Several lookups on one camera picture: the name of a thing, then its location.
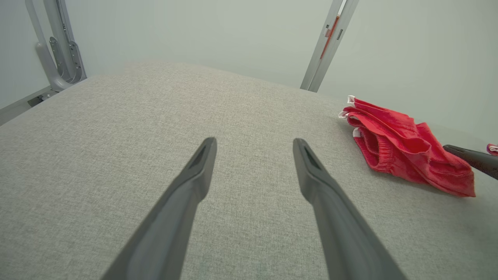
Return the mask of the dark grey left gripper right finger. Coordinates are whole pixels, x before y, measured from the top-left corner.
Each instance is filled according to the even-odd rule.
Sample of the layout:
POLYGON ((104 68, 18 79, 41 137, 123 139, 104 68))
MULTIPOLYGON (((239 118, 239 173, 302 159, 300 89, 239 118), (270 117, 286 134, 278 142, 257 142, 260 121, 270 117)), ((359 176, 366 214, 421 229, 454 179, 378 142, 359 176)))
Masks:
POLYGON ((405 280, 406 276, 308 143, 293 141, 300 190, 312 205, 331 280, 405 280))

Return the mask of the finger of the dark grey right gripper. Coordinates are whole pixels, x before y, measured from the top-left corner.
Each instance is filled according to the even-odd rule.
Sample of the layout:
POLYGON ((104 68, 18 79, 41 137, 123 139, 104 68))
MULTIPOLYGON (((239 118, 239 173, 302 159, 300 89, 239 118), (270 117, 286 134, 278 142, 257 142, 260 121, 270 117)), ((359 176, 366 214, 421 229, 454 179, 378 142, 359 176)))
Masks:
POLYGON ((454 145, 444 145, 443 149, 453 154, 482 173, 487 174, 489 177, 498 179, 498 158, 490 154, 484 154, 480 151, 474 151, 456 147, 454 145))

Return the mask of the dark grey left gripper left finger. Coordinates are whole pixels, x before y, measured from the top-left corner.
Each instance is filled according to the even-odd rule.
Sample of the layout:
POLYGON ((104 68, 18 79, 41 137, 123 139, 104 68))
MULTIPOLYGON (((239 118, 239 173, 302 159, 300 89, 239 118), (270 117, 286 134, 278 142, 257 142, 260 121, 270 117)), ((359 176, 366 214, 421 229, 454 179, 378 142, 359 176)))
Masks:
POLYGON ((206 138, 161 195, 103 280, 179 280, 198 204, 206 197, 217 154, 206 138))

